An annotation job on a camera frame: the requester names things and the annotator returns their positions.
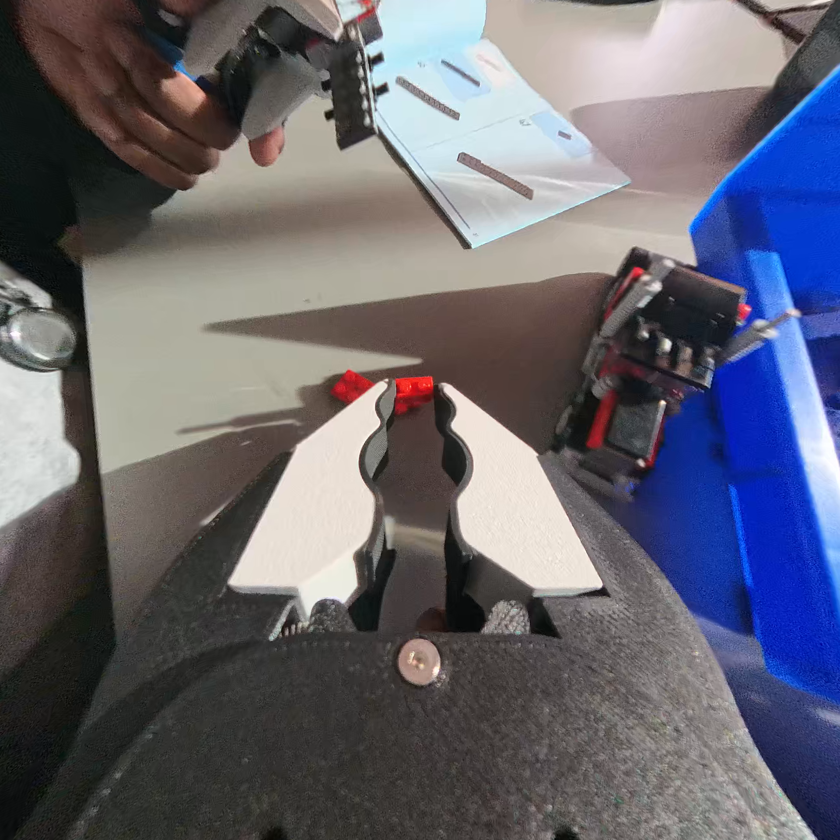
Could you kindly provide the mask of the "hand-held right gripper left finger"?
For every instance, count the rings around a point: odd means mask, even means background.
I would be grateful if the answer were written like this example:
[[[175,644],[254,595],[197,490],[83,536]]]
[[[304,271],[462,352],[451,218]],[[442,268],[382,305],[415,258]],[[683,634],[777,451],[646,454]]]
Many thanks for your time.
[[[385,549],[375,485],[388,450],[396,384],[379,381],[291,452],[227,586],[285,595],[301,615],[322,600],[376,593]]]

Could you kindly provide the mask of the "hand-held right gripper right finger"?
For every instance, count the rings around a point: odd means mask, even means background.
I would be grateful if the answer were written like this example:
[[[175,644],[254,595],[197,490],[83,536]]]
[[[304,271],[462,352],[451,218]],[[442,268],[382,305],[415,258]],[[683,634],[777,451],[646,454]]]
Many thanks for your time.
[[[444,538],[448,612],[599,592],[602,577],[537,452],[451,384],[436,386],[434,414],[454,486]]]

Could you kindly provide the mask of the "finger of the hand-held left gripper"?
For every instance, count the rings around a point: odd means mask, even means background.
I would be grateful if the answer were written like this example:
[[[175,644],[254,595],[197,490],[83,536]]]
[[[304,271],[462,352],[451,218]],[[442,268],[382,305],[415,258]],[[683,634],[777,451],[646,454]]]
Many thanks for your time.
[[[247,51],[241,69],[246,87],[241,130],[247,140],[281,127],[303,103],[322,95],[325,71],[299,54]]]
[[[184,69],[192,76],[207,74],[234,48],[247,27],[267,9],[278,8],[317,35],[336,40],[343,20],[334,1],[220,1],[192,20],[184,46]]]

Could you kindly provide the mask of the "long black toy brick plate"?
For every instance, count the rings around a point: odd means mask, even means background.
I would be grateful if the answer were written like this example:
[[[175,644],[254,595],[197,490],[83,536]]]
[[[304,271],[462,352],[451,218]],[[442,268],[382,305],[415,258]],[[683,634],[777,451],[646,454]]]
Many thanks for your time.
[[[341,151],[377,134],[375,104],[387,92],[374,80],[385,60],[379,6],[378,1],[337,2],[342,29],[329,52],[324,89],[332,106],[324,116],[333,123]]]

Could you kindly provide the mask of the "blue plastic storage bin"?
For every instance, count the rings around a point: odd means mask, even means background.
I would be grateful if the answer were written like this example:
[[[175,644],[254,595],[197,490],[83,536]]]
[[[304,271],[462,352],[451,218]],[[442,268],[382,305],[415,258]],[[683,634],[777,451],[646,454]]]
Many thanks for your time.
[[[800,321],[727,364],[665,428],[624,519],[697,616],[753,635],[769,672],[838,703],[835,69],[722,180],[689,228],[752,315]]]

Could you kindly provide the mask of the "person's left forearm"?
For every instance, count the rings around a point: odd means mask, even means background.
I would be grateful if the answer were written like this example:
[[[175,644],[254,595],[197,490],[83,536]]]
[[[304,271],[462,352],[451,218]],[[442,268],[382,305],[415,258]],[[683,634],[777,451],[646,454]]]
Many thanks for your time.
[[[2,261],[63,301],[82,291],[81,268],[60,241],[78,221],[69,164],[85,136],[23,48],[11,3],[2,2]]]

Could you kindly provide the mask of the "grey desk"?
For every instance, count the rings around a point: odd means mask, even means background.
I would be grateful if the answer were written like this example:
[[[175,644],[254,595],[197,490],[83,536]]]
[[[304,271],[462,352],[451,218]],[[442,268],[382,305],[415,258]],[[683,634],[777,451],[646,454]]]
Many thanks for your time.
[[[464,249],[376,141],[340,152],[321,103],[277,164],[244,145],[130,231],[86,231],[112,608],[123,634],[193,535],[333,415],[347,369],[432,375],[543,452],[606,282],[688,225],[747,149],[785,63],[735,2],[489,2],[484,36],[631,178]]]

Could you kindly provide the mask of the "person's left hand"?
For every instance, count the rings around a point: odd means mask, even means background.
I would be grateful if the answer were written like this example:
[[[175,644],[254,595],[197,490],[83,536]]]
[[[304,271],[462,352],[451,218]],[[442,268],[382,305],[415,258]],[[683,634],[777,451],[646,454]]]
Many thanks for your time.
[[[151,45],[134,2],[12,2],[12,19],[53,92],[152,181],[189,190],[238,139],[219,101]]]

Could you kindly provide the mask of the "light blue instruction booklet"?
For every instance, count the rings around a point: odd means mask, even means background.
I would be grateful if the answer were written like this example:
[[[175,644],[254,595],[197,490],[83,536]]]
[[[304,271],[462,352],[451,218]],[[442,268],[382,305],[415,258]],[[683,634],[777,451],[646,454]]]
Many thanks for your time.
[[[374,2],[387,150],[474,249],[613,193],[630,178],[483,36],[487,2]]]

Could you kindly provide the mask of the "black red toy brick truck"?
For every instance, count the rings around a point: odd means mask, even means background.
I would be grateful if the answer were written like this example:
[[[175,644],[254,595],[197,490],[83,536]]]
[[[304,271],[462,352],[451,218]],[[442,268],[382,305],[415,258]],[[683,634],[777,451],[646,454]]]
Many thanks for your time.
[[[630,501],[655,466],[667,420],[715,374],[802,312],[749,320],[744,288],[633,247],[612,278],[553,452],[584,487]]]

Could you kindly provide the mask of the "person's grey shirt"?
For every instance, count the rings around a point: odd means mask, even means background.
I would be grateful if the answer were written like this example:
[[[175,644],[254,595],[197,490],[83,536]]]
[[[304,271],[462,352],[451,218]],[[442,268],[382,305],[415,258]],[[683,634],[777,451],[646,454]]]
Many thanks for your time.
[[[2,279],[23,288],[39,305],[64,312],[47,292],[6,264],[1,267]],[[78,478],[80,459],[66,435],[62,372],[24,371],[1,358],[2,528]]]

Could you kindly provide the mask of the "black box device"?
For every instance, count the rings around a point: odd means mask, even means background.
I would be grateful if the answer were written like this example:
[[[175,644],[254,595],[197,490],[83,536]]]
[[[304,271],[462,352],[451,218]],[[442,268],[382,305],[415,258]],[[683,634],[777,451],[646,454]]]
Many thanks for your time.
[[[777,76],[769,94],[772,125],[785,119],[838,65],[839,2],[835,2]]]

